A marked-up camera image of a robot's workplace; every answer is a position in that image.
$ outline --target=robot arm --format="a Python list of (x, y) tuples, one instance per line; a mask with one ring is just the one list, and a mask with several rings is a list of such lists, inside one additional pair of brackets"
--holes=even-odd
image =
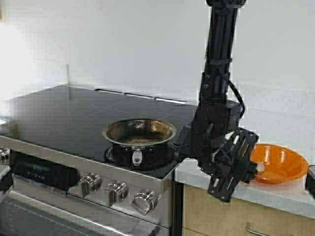
[[(239, 127), (245, 105), (229, 73), (238, 8), (245, 2), (207, 0), (212, 15), (199, 105), (177, 143), (188, 147), (187, 156), (198, 160), (201, 170), (211, 175), (208, 193), (223, 202), (230, 202), (240, 181), (249, 183), (254, 178), (257, 167), (250, 157), (259, 137)], [(227, 99), (229, 86), (239, 102)]]

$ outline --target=drawer handle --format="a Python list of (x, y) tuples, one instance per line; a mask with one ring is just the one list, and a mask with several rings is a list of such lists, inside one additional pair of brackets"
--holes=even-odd
[(253, 235), (257, 235), (257, 236), (269, 236), (269, 235), (265, 235), (265, 234), (256, 232), (256, 231), (254, 231), (254, 230), (251, 230), (250, 227), (251, 227), (251, 224), (250, 224), (250, 222), (248, 222), (247, 225), (246, 225), (246, 230), (247, 230), (247, 232), (249, 232), (249, 233), (251, 233), (251, 234), (253, 234)]

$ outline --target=orange bowl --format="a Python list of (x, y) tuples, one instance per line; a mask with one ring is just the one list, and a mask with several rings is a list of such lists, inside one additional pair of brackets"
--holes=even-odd
[(251, 161), (262, 163), (265, 170), (256, 176), (256, 180), (268, 184), (292, 181), (306, 175), (309, 165), (300, 154), (277, 145), (257, 144)]

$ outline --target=induction cooktop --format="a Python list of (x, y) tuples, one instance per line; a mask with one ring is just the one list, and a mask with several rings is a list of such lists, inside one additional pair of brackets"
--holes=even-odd
[[(191, 105), (58, 86), (6, 101), (0, 117), (11, 126), (0, 123), (0, 135), (105, 162), (104, 152), (111, 146), (102, 135), (107, 125), (123, 119), (160, 119), (177, 128), (176, 140), (195, 110)], [(164, 178), (177, 164), (136, 172)]]

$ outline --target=stove knob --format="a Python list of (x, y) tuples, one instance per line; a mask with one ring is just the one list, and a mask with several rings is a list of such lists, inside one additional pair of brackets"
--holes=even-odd
[(95, 174), (83, 175), (79, 181), (80, 196), (86, 197), (91, 193), (95, 193), (101, 186), (102, 179)]
[(147, 215), (158, 204), (158, 196), (154, 191), (143, 189), (134, 196), (131, 206), (143, 215)]
[(129, 187), (124, 182), (109, 183), (105, 189), (105, 205), (111, 207), (113, 204), (121, 203), (127, 197), (128, 191)]
[(0, 165), (9, 165), (10, 149), (0, 148)]

